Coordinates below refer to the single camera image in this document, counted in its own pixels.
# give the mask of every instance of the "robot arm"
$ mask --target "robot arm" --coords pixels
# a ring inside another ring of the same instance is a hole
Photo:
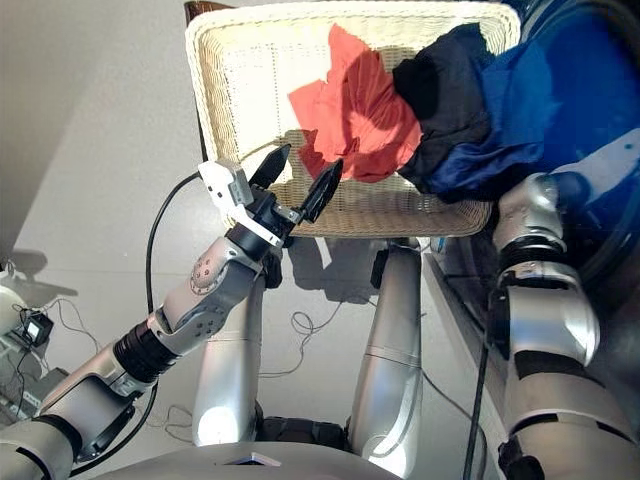
[[[627,419],[585,370],[599,325],[565,259],[558,212],[561,203],[584,204],[583,180],[532,175],[500,200],[493,241],[501,273],[488,335],[509,361],[509,440],[499,451],[508,480],[640,478]]]
[[[296,224],[314,221],[338,186],[341,160],[321,174],[300,208],[279,205],[266,188],[288,150],[272,152],[250,182],[241,171],[212,162],[200,167],[216,205],[238,223],[198,259],[160,308],[70,375],[36,418],[2,432],[3,479],[67,478],[73,462],[105,451],[133,416],[135,399],[159,375],[222,328],[230,310],[249,294],[262,259]]]

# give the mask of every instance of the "clothing pile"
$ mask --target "clothing pile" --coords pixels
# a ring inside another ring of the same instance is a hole
[[[312,177],[343,158],[343,179],[397,172],[444,201],[494,200],[542,158],[558,105],[535,42],[496,57],[477,23],[461,25],[392,74],[337,25],[329,47],[327,81],[289,94]]]

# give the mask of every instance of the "red cloth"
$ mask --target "red cloth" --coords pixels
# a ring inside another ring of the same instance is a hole
[[[313,178],[343,158],[343,179],[377,182],[407,163],[420,143],[420,125],[379,53],[337,25],[329,47],[327,81],[289,94],[307,142],[300,159]]]

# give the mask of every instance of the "blue cloth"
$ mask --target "blue cloth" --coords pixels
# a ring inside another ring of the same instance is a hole
[[[558,109],[549,65],[535,42],[496,57],[481,81],[491,133],[480,144],[454,147],[432,173],[429,188],[445,200],[499,198],[514,182],[496,182],[497,176],[542,158],[545,130]]]

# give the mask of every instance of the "black wire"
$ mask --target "black wire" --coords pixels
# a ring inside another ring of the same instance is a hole
[[[167,210],[167,207],[171,203],[171,200],[173,200],[173,197],[176,196],[176,193],[178,193],[185,185],[187,185],[192,180],[195,180],[199,176],[200,176],[200,173],[198,172],[192,173],[185,179],[181,180],[175,187],[173,187],[173,190],[169,192],[169,195],[167,195],[167,198],[162,203],[160,210],[158,210],[156,218],[153,221],[153,225],[151,226],[151,230],[149,232],[149,238],[147,240],[147,252],[146,252],[146,259],[145,259],[145,270],[144,270],[145,287],[147,292],[147,310],[149,314],[153,313],[154,311],[153,290],[151,286],[151,257],[153,254],[153,242],[156,237],[158,225],[160,225],[160,220],[162,220],[162,217],[164,216],[164,213]],[[101,463],[110,459],[120,450],[122,450],[125,447],[125,445],[127,445],[131,441],[131,439],[135,437],[137,433],[140,431],[140,429],[144,426],[145,422],[147,421],[147,418],[149,418],[149,414],[151,414],[151,410],[153,409],[153,405],[156,401],[157,394],[158,394],[158,382],[156,382],[155,385],[151,388],[151,393],[149,395],[149,401],[147,402],[147,406],[144,409],[144,412],[142,412],[142,416],[140,417],[140,420],[138,420],[138,423],[133,428],[133,430],[131,430],[131,432],[129,432],[129,434],[126,437],[124,437],[120,441],[120,443],[118,443],[115,447],[113,447],[108,452],[100,455],[98,458],[96,458],[90,463],[87,463],[86,465],[83,465],[82,467],[73,469],[69,474],[69,477],[75,477],[76,475],[79,475],[88,470],[91,470],[94,467],[97,467]]]
[[[175,197],[176,193],[178,193],[182,189],[182,187],[184,187],[189,182],[191,182],[192,180],[195,180],[198,177],[200,177],[199,172],[192,173],[187,178],[181,180],[175,187],[173,187],[173,190],[171,190],[171,192],[169,192],[169,195],[167,195],[167,198],[165,199],[164,203],[160,207],[160,210],[158,210],[156,219],[153,221],[153,225],[151,226],[151,231],[149,232],[149,239],[147,240],[147,255],[146,255],[146,264],[144,268],[144,279],[145,279],[145,284],[147,288],[147,309],[149,310],[149,313],[153,312],[154,310],[153,290],[151,289],[151,256],[153,254],[153,241],[156,238],[156,231],[158,230],[158,225],[160,225],[160,220],[162,219],[162,216],[164,215],[165,210],[171,203],[171,200],[173,200],[173,197]]]
[[[16,373],[20,377],[21,387],[20,387],[20,401],[18,402],[18,410],[16,411],[16,417],[20,418],[20,410],[22,410],[22,400],[24,399],[24,375],[20,371],[20,365],[24,362],[24,359],[27,358],[27,355],[31,352],[31,345],[27,348],[27,350],[22,354],[22,358],[18,362],[16,366]]]
[[[467,411],[464,408],[462,408],[458,402],[456,402],[453,398],[451,398],[449,395],[444,393],[440,389],[440,387],[438,387],[433,382],[433,380],[431,380],[429,375],[427,375],[427,372],[424,371],[424,368],[422,369],[422,377],[431,386],[431,388],[433,388],[433,390],[438,395],[440,395],[447,403],[449,403],[453,408],[455,408],[458,412],[464,415],[464,417],[467,420],[472,421],[471,415],[469,415]],[[480,465],[478,466],[478,472],[476,474],[476,478],[482,479],[484,478],[484,472],[487,469],[487,436],[485,435],[482,427],[479,427],[479,430],[480,430],[480,440],[482,440],[482,457],[480,458]]]
[[[471,468],[473,467],[473,452],[476,448],[476,436],[478,435],[478,422],[480,420],[480,408],[482,407],[482,389],[484,378],[487,373],[487,361],[489,360],[489,349],[483,343],[482,354],[480,355],[480,366],[478,367],[478,381],[476,382],[476,396],[473,400],[473,414],[471,415],[471,427],[469,428],[469,440],[467,441],[467,454],[464,460],[463,480],[471,478]]]
[[[127,445],[127,443],[129,443],[131,439],[135,437],[140,431],[140,429],[143,427],[144,422],[146,422],[147,418],[149,417],[149,414],[151,413],[151,409],[153,408],[153,404],[156,401],[157,393],[158,393],[158,383],[156,382],[156,384],[151,388],[151,394],[149,395],[149,402],[147,403],[147,407],[144,409],[144,412],[142,413],[142,417],[140,417],[140,420],[138,421],[134,429],[131,430],[129,434],[126,437],[124,437],[120,443],[118,443],[118,445],[113,447],[107,453],[100,455],[94,461],[87,463],[82,467],[74,468],[73,470],[71,470],[69,477],[75,477],[76,475],[80,475],[81,473],[84,473],[87,470],[91,470],[92,468],[97,467],[101,463],[109,460],[120,450],[122,450]]]

